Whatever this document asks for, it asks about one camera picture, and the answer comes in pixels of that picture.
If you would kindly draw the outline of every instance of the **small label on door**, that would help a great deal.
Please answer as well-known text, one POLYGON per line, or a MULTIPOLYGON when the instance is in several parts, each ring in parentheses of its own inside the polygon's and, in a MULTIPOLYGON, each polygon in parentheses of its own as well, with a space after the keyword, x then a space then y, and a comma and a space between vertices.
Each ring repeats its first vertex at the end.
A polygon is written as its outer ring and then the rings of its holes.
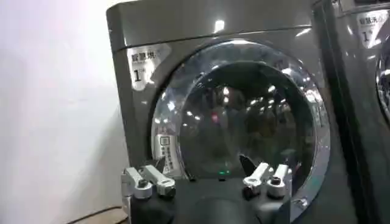
POLYGON ((381 43, 381 40, 377 39, 377 36, 388 18, 389 12, 387 10, 365 12, 357 16, 359 36, 365 48, 372 48, 381 43))
POLYGON ((157 66, 171 53, 167 44, 133 47, 127 50, 132 87, 136 91, 154 84, 152 76, 157 66))

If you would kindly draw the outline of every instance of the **washing machine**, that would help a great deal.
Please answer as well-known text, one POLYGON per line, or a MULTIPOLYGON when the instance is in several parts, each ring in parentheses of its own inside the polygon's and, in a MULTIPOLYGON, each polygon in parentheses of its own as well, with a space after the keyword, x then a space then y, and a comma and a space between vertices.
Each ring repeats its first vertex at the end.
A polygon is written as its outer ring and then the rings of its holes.
POLYGON ((367 223, 390 223, 388 1, 314 3, 351 183, 367 223))
POLYGON ((283 163, 292 222, 358 222, 309 0, 142 0, 107 18, 131 166, 283 163))

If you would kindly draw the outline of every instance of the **washing machine drum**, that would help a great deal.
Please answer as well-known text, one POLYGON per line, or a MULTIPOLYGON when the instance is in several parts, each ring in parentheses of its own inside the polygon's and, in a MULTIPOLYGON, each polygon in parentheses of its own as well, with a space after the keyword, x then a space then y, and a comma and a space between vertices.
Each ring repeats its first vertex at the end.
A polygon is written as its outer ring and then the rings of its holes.
POLYGON ((297 60, 260 43, 230 40, 184 61, 157 100, 153 156, 176 177, 245 177, 240 155, 293 171, 310 201, 322 183, 330 137, 321 95, 297 60))

